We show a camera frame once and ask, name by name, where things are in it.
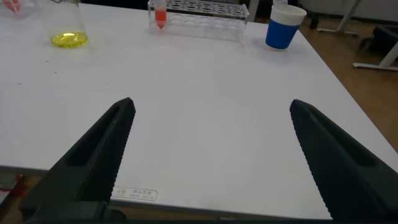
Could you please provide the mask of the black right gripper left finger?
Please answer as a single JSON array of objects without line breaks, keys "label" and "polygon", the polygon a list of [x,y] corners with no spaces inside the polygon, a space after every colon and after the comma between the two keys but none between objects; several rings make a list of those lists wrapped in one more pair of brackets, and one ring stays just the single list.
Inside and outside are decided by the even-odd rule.
[{"label": "black right gripper left finger", "polygon": [[130,98],[113,104],[24,197],[23,220],[125,220],[109,201],[135,113]]}]

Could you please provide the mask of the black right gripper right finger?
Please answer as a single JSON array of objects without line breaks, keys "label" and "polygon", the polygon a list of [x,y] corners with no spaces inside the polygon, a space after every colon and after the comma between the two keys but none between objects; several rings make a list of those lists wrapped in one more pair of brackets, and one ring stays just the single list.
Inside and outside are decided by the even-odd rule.
[{"label": "black right gripper right finger", "polygon": [[294,100],[290,115],[312,177],[334,221],[397,221],[394,169],[316,107]]}]

